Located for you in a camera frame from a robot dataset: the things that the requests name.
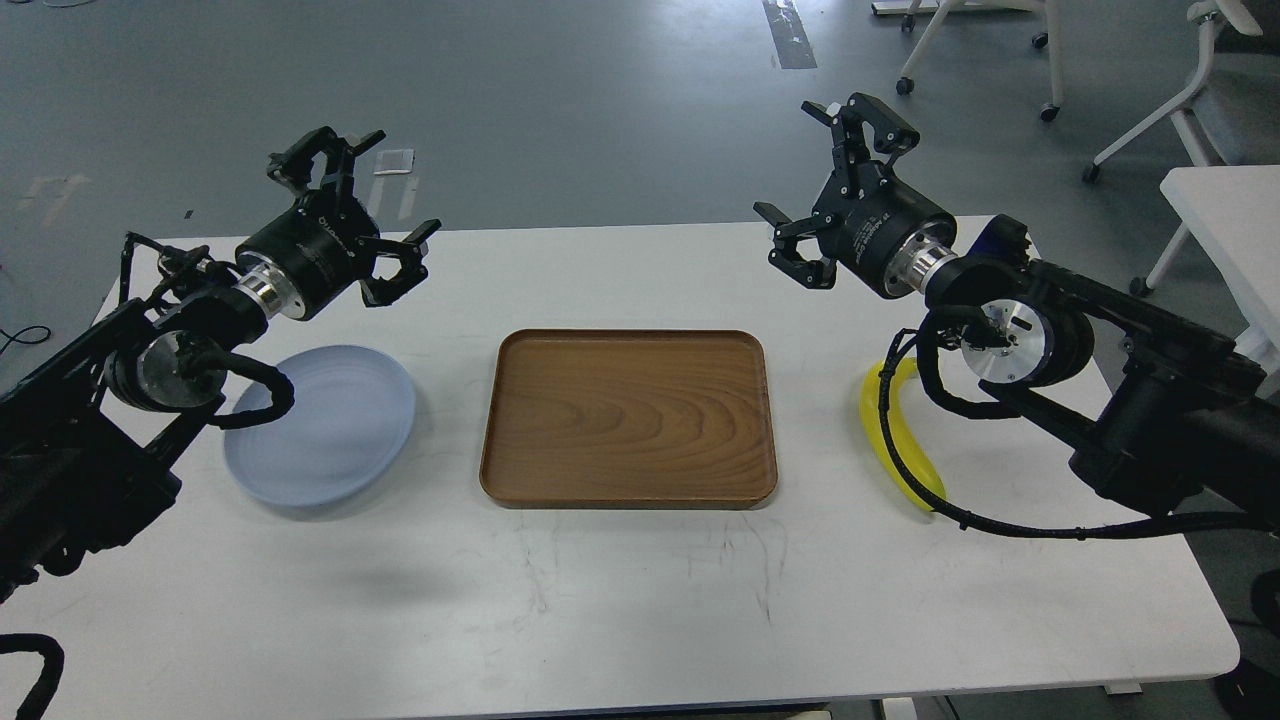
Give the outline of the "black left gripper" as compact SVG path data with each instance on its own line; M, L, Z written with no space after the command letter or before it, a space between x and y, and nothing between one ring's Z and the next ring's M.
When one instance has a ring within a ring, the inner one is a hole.
M285 304L288 318L315 318L356 281L366 307L387 307L428 278L428 240L442 222L425 220L401 241L384 238L355 196L356 159L385 137L375 129L351 141L320 127L268 156L268 177L293 202L236 249L236 261L243 269L269 261L283 273L296 296ZM384 259L399 265L392 277L375 273Z

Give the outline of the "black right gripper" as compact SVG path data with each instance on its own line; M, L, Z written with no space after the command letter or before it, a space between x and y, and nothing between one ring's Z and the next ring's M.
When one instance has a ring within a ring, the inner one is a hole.
M772 202L753 204L772 228L771 265L808 290L831 290L842 266L882 299L911 293L900 250L913 238L950 249L957 232L952 214L893 173L919 145L919 131L867 94L828 108L806 100L801 111L829 128L833 172L805 219L794 220ZM818 242L818 259L803 256L804 240Z

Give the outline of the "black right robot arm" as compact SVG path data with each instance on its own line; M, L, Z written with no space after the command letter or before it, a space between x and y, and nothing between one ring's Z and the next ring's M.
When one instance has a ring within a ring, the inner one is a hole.
M1277 530L1277 407L1263 365L1235 340L1046 260L1028 228L993 217L969 250L956 218L902 182L920 133L887 104L851 94L801 109L831 135L832 169L812 210L768 202L771 264L809 290L838 269L886 300L918 296L876 387L876 424L895 470L931 511L1015 538L1139 539ZM1111 527L1047 529L984 518L928 489L890 425L890 384L911 354L927 397L970 420L1024 419L1071 450L1101 498L1140 514Z

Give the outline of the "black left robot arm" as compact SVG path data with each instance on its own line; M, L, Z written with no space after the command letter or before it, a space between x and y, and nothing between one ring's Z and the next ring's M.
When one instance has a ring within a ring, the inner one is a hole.
M3 396L4 598L131 543L177 501L173 466L204 429L288 414L293 384L241 354L274 318L308 322L352 286L384 307L428 278L442 223L389 240L355 195L384 137L324 126L274 152L268 176L293 201L229 261L125 234L116 306Z

